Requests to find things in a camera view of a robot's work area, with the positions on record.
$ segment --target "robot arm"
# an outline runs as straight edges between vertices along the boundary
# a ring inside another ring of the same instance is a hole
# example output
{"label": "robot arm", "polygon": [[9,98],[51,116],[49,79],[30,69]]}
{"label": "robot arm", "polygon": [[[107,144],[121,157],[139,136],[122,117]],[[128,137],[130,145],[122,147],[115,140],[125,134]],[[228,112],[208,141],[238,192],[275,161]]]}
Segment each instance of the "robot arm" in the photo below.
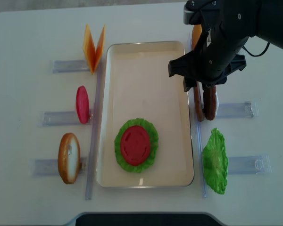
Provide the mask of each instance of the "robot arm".
{"label": "robot arm", "polygon": [[258,36],[283,49],[283,0],[190,0],[185,24],[201,24],[194,51],[170,61],[169,77],[184,76],[184,90],[224,84],[226,77],[246,66],[238,55],[249,37]]}

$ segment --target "white tray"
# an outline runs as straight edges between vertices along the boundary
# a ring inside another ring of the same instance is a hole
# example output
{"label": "white tray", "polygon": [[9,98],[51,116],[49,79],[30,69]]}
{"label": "white tray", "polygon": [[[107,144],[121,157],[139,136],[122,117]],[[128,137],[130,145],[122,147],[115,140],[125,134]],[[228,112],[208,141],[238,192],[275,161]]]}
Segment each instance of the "white tray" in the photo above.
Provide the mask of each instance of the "white tray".
{"label": "white tray", "polygon": [[[187,186],[194,178],[190,118],[183,77],[168,63],[184,54],[178,41],[113,45],[107,52],[97,182],[103,187]],[[140,174],[116,162],[114,139],[130,119],[144,118],[158,131],[155,162]]]}

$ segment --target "tray rim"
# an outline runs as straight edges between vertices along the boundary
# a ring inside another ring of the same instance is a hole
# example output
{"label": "tray rim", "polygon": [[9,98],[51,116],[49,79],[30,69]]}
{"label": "tray rim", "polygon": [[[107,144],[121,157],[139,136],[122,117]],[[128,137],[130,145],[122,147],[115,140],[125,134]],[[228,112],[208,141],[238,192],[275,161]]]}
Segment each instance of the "tray rim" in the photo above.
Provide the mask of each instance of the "tray rim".
{"label": "tray rim", "polygon": [[106,51],[106,60],[105,60],[105,70],[104,70],[104,84],[103,84],[103,91],[102,91],[102,102],[101,102],[101,119],[99,121],[99,137],[98,137],[98,145],[96,149],[96,164],[95,164],[95,181],[96,183],[103,188],[106,189],[133,189],[133,188],[166,188],[166,187],[187,187],[191,185],[191,183],[195,179],[195,166],[194,166],[194,154],[193,154],[193,144],[192,144],[192,132],[191,132],[191,111],[190,111],[190,100],[189,100],[189,92],[186,92],[186,98],[187,98],[187,104],[188,104],[188,114],[189,114],[189,126],[190,126],[190,140],[191,140],[191,151],[192,151],[192,168],[193,168],[193,177],[191,179],[191,182],[186,184],[186,185],[174,185],[174,186],[103,186],[99,181],[98,181],[98,165],[99,165],[99,154],[100,154],[100,134],[101,134],[101,129],[102,129],[102,113],[103,113],[103,102],[104,102],[104,93],[105,93],[105,83],[106,83],[106,72],[107,72],[107,59],[108,59],[108,53],[111,51],[111,48],[114,46],[121,46],[121,45],[135,45],[135,44],[140,44],[140,45],[145,45],[145,44],[154,44],[154,43],[178,43],[179,45],[182,46],[183,48],[183,55],[185,55],[185,48],[182,42],[178,40],[169,40],[169,41],[151,41],[151,42],[132,42],[132,43],[115,43],[112,44],[108,47]]}

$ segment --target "table surface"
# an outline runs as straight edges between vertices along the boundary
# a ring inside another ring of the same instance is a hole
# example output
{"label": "table surface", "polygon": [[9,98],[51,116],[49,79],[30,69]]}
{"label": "table surface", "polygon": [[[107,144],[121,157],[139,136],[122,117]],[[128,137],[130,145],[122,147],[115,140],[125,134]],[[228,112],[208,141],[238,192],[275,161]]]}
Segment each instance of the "table surface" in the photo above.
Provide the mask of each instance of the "table surface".
{"label": "table surface", "polygon": [[[273,45],[262,57],[247,56],[243,72],[217,87],[220,103],[257,101],[260,116],[205,121],[201,127],[203,145],[212,128],[221,130],[228,156],[269,154],[271,174],[229,176],[225,195],[209,189],[203,198],[194,151],[195,178],[188,187],[104,189],[95,184],[91,201],[84,199],[86,175],[71,186],[59,177],[31,177],[31,161],[56,158],[66,132],[77,135],[82,156],[90,148],[91,125],[36,126],[40,111],[73,110],[80,85],[90,102],[95,96],[95,76],[52,74],[50,60],[84,59],[86,23],[95,40],[106,24],[105,52],[115,43],[166,40],[178,40],[189,50],[192,26],[183,24],[183,6],[0,13],[0,225],[62,225],[88,212],[205,212],[227,225],[283,225],[283,50]],[[265,45],[253,38],[246,46],[256,54]]]}

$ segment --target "cable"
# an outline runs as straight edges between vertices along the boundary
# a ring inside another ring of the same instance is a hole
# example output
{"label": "cable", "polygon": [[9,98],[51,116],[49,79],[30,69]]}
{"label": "cable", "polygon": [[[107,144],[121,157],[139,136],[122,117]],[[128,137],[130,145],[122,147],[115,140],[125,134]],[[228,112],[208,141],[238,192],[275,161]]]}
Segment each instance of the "cable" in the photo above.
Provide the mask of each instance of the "cable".
{"label": "cable", "polygon": [[244,49],[244,50],[245,50],[248,54],[250,54],[252,57],[260,57],[260,56],[262,56],[263,54],[266,53],[266,51],[268,50],[269,45],[270,45],[270,43],[268,42],[267,45],[266,45],[266,47],[265,47],[265,50],[263,50],[263,52],[260,53],[259,55],[253,55],[253,54],[251,54],[244,46],[242,47],[242,49]]}
{"label": "cable", "polygon": [[213,3],[214,1],[218,1],[218,0],[210,0],[210,1],[207,1],[206,3],[203,3],[199,8],[197,8],[197,10],[194,12],[194,14],[191,16],[190,20],[189,20],[189,24],[191,24],[191,21],[192,19],[194,18],[194,16],[199,13],[201,11],[201,9],[203,7],[205,7],[206,5],[210,4],[210,3]]}

